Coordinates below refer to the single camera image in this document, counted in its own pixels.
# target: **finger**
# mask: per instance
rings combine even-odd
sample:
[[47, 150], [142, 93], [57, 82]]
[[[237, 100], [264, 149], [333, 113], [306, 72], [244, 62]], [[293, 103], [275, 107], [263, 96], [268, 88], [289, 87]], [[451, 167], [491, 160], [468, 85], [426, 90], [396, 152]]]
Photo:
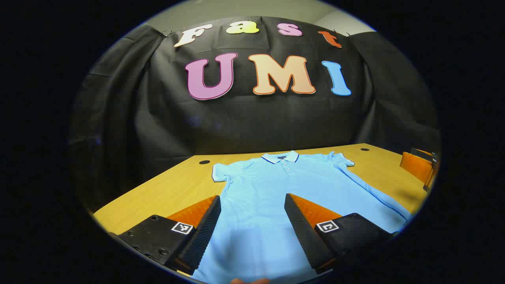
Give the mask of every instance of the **finger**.
[[268, 278], [261, 278], [261, 279], [258, 279], [254, 282], [251, 282], [250, 284], [269, 284], [270, 283], [270, 280]]
[[244, 281], [242, 281], [242, 280], [240, 280], [238, 278], [235, 278], [234, 280], [232, 280], [230, 282], [230, 284], [247, 284], [247, 283], [245, 283]]

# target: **black cloth backdrop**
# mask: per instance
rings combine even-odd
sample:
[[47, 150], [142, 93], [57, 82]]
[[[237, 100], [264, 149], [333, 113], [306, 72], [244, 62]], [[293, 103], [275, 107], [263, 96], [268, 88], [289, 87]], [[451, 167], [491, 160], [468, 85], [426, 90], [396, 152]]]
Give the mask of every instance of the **black cloth backdrop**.
[[[258, 33], [228, 34], [229, 24], [254, 21]], [[211, 23], [195, 41], [174, 48], [182, 31]], [[292, 23], [303, 36], [284, 36]], [[318, 31], [336, 35], [330, 45]], [[193, 99], [185, 66], [208, 59], [207, 86], [220, 81], [217, 55], [238, 53], [224, 96]], [[248, 56], [270, 54], [281, 66], [307, 59], [314, 94], [289, 89], [259, 96]], [[342, 66], [350, 96], [331, 92], [322, 61]], [[368, 143], [401, 154], [411, 147], [439, 152], [440, 134], [429, 89], [392, 43], [377, 32], [351, 36], [275, 17], [235, 17], [164, 35], [147, 24], [126, 34], [83, 80], [72, 115], [70, 150], [78, 192], [96, 211], [193, 155], [290, 151]]]

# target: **black border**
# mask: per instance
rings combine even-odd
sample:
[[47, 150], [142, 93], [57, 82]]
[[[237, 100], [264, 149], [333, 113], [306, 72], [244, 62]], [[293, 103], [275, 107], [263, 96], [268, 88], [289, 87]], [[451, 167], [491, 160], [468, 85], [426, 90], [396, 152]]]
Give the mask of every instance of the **black border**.
[[[62, 2], [29, 4], [11, 12], [20, 17], [9, 22], [5, 34], [14, 46], [5, 54], [15, 61], [5, 67], [12, 80], [4, 94], [8, 106], [4, 131], [9, 134], [6, 140], [12, 141], [6, 149], [15, 155], [3, 160], [11, 198], [4, 207], [5, 252], [13, 267], [7, 278], [180, 281], [100, 231], [74, 195], [66, 155], [70, 107], [85, 73], [117, 39], [168, 5]], [[439, 178], [422, 214], [398, 236], [388, 254], [336, 281], [439, 283], [468, 282], [473, 275], [481, 280], [491, 277], [492, 262], [486, 256], [495, 250], [493, 241], [501, 230], [486, 222], [500, 212], [499, 188], [493, 188], [499, 175], [492, 166], [478, 166], [489, 156], [486, 147], [478, 153], [475, 148], [497, 141], [491, 137], [498, 132], [489, 127], [492, 123], [481, 122], [497, 119], [499, 111], [492, 107], [500, 105], [500, 91], [492, 87], [492, 76], [483, 75], [493, 72], [493, 61], [501, 57], [484, 59], [501, 35], [494, 28], [502, 25], [485, 26], [485, 32], [477, 25], [499, 15], [488, 6], [430, 1], [409, 5], [348, 1], [338, 6], [390, 39], [425, 77], [439, 113], [443, 147]], [[486, 136], [471, 139], [469, 131], [475, 129], [486, 131]]]

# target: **orange chair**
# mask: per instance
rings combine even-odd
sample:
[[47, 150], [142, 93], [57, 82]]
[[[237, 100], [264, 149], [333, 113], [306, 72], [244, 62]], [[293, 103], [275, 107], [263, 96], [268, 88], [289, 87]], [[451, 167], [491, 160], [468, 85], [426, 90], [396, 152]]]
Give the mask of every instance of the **orange chair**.
[[429, 191], [438, 173], [439, 161], [435, 153], [412, 148], [410, 153], [403, 153], [400, 167], [422, 181], [424, 190]]

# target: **shirt collar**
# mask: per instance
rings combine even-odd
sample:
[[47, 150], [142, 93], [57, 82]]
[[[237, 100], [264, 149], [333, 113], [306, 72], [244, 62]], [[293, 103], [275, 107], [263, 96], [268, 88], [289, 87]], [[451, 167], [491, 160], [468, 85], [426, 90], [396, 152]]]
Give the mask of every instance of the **shirt collar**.
[[284, 158], [284, 160], [294, 163], [298, 160], [299, 154], [295, 151], [291, 151], [291, 152], [283, 153], [283, 154], [275, 154], [275, 155], [263, 154], [262, 158], [272, 164], [275, 164], [275, 163], [281, 161], [281, 159], [279, 159], [278, 157], [283, 157], [283, 156], [286, 156]]

